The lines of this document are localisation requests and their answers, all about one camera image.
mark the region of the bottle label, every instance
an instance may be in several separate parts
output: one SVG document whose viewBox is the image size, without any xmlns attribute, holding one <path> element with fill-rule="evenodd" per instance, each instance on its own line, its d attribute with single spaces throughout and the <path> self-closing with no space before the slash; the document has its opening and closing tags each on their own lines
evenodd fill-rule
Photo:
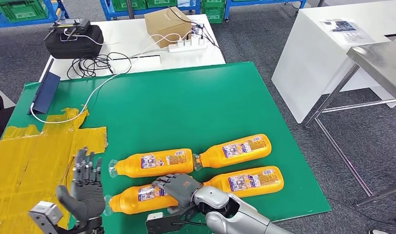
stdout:
<svg viewBox="0 0 396 234">
<path fill-rule="evenodd" d="M 187 162 L 186 152 L 183 150 L 176 151 L 174 155 L 168 155 L 165 157 L 168 165 L 175 165 Z"/>
<path fill-rule="evenodd" d="M 140 160 L 140 167 L 142 169 L 144 168 L 151 168 L 151 167 L 156 167 L 156 161 L 154 155 L 144 155 L 142 156 Z"/>
<path fill-rule="evenodd" d="M 228 177 L 228 183 L 232 192 L 257 188 L 270 184 L 277 184 L 278 178 L 274 169 L 262 171 L 256 175 L 238 175 Z"/>
<path fill-rule="evenodd" d="M 140 167 L 142 169 L 160 167 L 165 165 L 165 162 L 167 165 L 186 163 L 187 162 L 186 151 L 178 150 L 174 153 L 174 155 L 158 156 L 158 157 L 155 157 L 153 154 L 144 155 L 140 159 Z"/>
<path fill-rule="evenodd" d="M 168 194 L 165 192 L 165 190 L 161 188 L 154 188 L 152 186 L 148 186 L 138 190 L 138 201 L 146 201 L 155 197 L 166 196 L 166 195 Z"/>
<path fill-rule="evenodd" d="M 231 158 L 264 147 L 266 147 L 265 141 L 262 139 L 262 137 L 256 136 L 255 138 L 250 140 L 245 140 L 236 144 L 223 146 L 222 151 L 224 152 L 226 158 Z"/>
</svg>

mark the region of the power strip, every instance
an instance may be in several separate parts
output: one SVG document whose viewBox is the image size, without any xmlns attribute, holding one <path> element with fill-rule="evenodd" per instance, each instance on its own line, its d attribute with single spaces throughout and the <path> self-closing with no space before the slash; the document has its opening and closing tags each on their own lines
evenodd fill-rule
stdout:
<svg viewBox="0 0 396 234">
<path fill-rule="evenodd" d="M 191 39 L 179 40 L 175 44 L 168 46 L 169 53 L 184 52 L 191 50 L 202 50 L 208 47 L 208 41 L 206 38 L 202 38 L 199 35 L 192 35 Z"/>
</svg>

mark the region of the orange bottle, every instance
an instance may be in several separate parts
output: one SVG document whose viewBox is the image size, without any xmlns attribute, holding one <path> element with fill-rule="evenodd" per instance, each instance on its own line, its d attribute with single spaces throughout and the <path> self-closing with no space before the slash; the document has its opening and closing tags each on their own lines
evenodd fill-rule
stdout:
<svg viewBox="0 0 396 234">
<path fill-rule="evenodd" d="M 135 154 L 121 161 L 112 160 L 109 163 L 109 174 L 111 177 L 126 175 L 138 178 L 175 172 L 190 173 L 194 170 L 194 162 L 190 149 Z"/>
<path fill-rule="evenodd" d="M 202 167 L 220 168 L 265 157 L 271 152 L 271 143 L 266 135 L 257 134 L 214 145 L 199 155 Z"/>
<path fill-rule="evenodd" d="M 284 180 L 277 167 L 267 166 L 217 175 L 203 185 L 246 197 L 278 192 L 283 188 Z M 151 185 L 131 187 L 119 195 L 107 195 L 105 200 L 106 215 L 113 212 L 131 215 L 178 204 L 163 189 Z"/>
<path fill-rule="evenodd" d="M 105 201 L 105 215 L 111 215 L 114 212 L 131 215 L 178 204 L 163 189 L 153 188 L 151 185 L 130 187 L 115 196 L 106 195 Z"/>
<path fill-rule="evenodd" d="M 278 167 L 267 166 L 217 175 L 203 185 L 247 197 L 278 192 L 284 187 L 284 180 Z"/>
<path fill-rule="evenodd" d="M 269 155 L 271 144 L 264 134 L 247 136 L 215 145 L 195 155 L 190 149 L 166 150 L 135 154 L 127 159 L 109 163 L 111 177 L 126 175 L 132 178 L 162 176 L 171 173 L 190 173 L 202 167 L 219 168 Z"/>
</svg>

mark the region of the paper document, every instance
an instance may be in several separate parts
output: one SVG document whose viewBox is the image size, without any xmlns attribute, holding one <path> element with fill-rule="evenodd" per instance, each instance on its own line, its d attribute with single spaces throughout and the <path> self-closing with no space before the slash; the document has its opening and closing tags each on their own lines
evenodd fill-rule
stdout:
<svg viewBox="0 0 396 234">
<path fill-rule="evenodd" d="M 331 32 L 339 42 L 343 44 L 375 42 L 366 32 L 360 29 L 354 22 L 343 19 L 327 19 L 320 23 Z"/>
</svg>

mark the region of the green mat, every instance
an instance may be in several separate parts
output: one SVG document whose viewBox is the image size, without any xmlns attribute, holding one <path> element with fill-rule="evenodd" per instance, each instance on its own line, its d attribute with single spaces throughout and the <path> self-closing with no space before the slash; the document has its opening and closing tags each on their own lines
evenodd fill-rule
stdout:
<svg viewBox="0 0 396 234">
<path fill-rule="evenodd" d="M 49 114 L 65 107 L 81 108 L 88 95 L 106 78 L 83 78 L 60 82 Z M 27 109 L 38 84 L 24 87 L 9 126 L 42 124 Z M 109 145 L 103 158 L 101 180 L 105 195 L 116 195 L 131 186 L 151 183 L 155 177 L 111 178 L 110 160 L 136 153 L 190 148 L 202 153 L 215 144 L 264 133 L 271 141 L 269 156 L 225 168 L 204 168 L 192 175 L 198 181 L 254 167 L 275 165 L 284 177 L 284 188 L 274 194 L 244 198 L 271 220 L 312 215 L 330 210 L 252 62 L 183 68 L 121 75 L 92 97 L 89 116 L 82 128 L 107 127 Z M 103 218 L 109 234 L 144 234 L 145 212 L 115 213 Z M 205 222 L 199 214 L 194 221 Z M 202 234 L 207 227 L 186 225 L 179 233 Z"/>
</svg>

